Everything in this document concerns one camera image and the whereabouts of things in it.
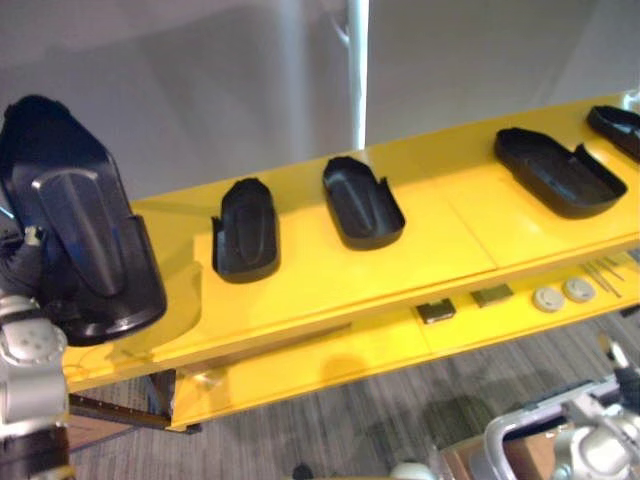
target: yellow shelf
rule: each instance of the yellow shelf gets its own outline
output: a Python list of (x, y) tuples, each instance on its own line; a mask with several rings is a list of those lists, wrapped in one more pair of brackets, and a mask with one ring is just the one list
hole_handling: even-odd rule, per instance
[[(433, 360), (466, 350), (624, 308), (640, 300), (640, 270), (627, 255), (612, 256), (624, 282), (603, 275), (621, 294), (605, 292), (578, 267), (567, 267), (510, 284), (514, 295), (478, 308), (470, 295), (452, 298), (457, 314), (424, 325), (414, 309), (363, 319), (327, 337), (283, 348), (212, 370), (178, 375), (172, 429), (242, 411), (354, 379)], [(597, 291), (587, 303), (566, 299), (556, 313), (537, 310), (536, 288), (560, 289), (581, 276)]]
[[(340, 243), (322, 193), (329, 157), (256, 174), (280, 218), (282, 263), (249, 284), (211, 269), (211, 220), (236, 179), (134, 203), (149, 229), (169, 298), (150, 328), (104, 345), (70, 348), (71, 391), (321, 331), (429, 299), (518, 279), (638, 243), (638, 169), (584, 127), (590, 99), (369, 147), (354, 155), (387, 176), (407, 226), (383, 249)], [(496, 130), (539, 128), (579, 138), (629, 187), (616, 206), (585, 220), (560, 219), (493, 158)]]

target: black tray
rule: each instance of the black tray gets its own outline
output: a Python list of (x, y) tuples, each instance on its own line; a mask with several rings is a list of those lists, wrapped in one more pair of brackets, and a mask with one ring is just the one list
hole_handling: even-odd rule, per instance
[(144, 222), (116, 164), (62, 104), (29, 96), (7, 108), (0, 179), (20, 229), (48, 233), (37, 297), (71, 345), (113, 340), (165, 312)]
[(495, 151), (520, 183), (564, 217), (603, 212), (627, 191), (583, 145), (571, 152), (542, 133), (510, 128), (496, 135)]
[(278, 217), (269, 189), (257, 178), (236, 182), (213, 219), (213, 269), (228, 282), (271, 275), (280, 264)]
[(400, 237), (404, 215), (387, 179), (351, 157), (329, 160), (323, 182), (329, 210), (342, 241), (355, 250), (384, 247)]
[(636, 162), (640, 162), (640, 115), (602, 105), (591, 109), (587, 122)]

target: white wall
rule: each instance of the white wall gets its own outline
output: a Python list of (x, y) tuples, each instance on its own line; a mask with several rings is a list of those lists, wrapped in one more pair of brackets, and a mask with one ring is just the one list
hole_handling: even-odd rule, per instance
[(372, 0), (367, 142), (638, 88), (638, 0)]
[[(631, 88), (638, 0), (372, 0), (367, 142)], [(350, 146), (342, 0), (4, 0), (0, 108), (67, 104), (132, 197)]]

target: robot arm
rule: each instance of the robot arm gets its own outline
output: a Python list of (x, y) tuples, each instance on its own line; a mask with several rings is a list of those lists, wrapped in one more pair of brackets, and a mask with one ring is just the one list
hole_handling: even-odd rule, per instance
[(27, 227), (22, 246), (0, 259), (0, 478), (74, 478), (62, 372), (64, 333), (33, 300), (42, 232)]

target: white button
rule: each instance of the white button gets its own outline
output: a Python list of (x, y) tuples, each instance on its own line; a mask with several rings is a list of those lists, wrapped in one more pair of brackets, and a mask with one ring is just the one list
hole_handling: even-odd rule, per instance
[(596, 296), (593, 286), (580, 277), (573, 277), (564, 282), (562, 290), (570, 300), (578, 303), (588, 302)]
[(557, 312), (564, 306), (564, 297), (551, 287), (540, 287), (533, 292), (533, 304), (543, 312)]

